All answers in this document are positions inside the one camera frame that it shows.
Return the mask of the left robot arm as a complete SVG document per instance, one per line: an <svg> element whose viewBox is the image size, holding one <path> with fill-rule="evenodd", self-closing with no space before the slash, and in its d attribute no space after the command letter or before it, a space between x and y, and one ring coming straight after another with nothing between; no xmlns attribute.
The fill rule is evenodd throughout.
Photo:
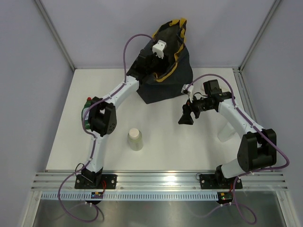
<svg viewBox="0 0 303 227"><path fill-rule="evenodd" d="M124 70L124 80L107 96L92 98L83 109L82 127L91 138L91 153L87 163L75 170L75 189L101 189L112 175L103 175L105 150L109 135L117 126L116 111L132 93L136 92L147 76L165 72L169 66L169 55L157 46L144 48L129 70Z"/></svg>

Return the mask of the clear bottle black cap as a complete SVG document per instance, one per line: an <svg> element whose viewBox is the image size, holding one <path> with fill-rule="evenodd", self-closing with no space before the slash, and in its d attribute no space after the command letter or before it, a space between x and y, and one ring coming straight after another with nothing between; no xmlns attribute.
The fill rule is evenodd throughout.
<svg viewBox="0 0 303 227"><path fill-rule="evenodd" d="M236 130L234 127L227 122L224 127L218 132L217 138L220 142L226 142L229 140L234 134L236 133Z"/></svg>

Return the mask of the green bottle red cap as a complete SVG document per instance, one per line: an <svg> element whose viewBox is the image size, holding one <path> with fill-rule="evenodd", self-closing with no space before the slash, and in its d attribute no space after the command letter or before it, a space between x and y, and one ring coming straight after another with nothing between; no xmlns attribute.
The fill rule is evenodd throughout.
<svg viewBox="0 0 303 227"><path fill-rule="evenodd" d="M92 98L91 97L88 97L84 106L83 106L83 109L81 111L81 123L84 124L84 128L86 130L89 130L90 129L90 123L89 123L89 111L88 109L90 108L91 106L91 103L92 103Z"/></svg>

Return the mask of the clear bottle beige cap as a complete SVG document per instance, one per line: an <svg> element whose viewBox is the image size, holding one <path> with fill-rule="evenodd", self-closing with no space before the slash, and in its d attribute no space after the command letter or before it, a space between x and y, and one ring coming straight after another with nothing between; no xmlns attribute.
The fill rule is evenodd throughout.
<svg viewBox="0 0 303 227"><path fill-rule="evenodd" d="M131 128L129 130L127 141L130 148L134 151L139 151L143 148L142 133L137 128Z"/></svg>

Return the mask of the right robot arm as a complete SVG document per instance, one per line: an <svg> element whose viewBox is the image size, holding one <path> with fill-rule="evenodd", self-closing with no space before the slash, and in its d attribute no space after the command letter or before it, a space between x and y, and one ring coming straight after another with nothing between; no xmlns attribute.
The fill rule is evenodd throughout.
<svg viewBox="0 0 303 227"><path fill-rule="evenodd" d="M192 115L199 118L201 112L215 110L226 120L226 125L217 137L225 142L237 133L241 143L237 157L227 164L216 168L211 175L200 175L202 188L227 189L233 184L236 176L276 164L276 133L272 129L264 129L255 123L235 102L232 92L223 92L218 81L210 80L203 83L205 97L196 98L193 85L185 84L181 92L188 95L187 102L182 106L179 124L192 125Z"/></svg>

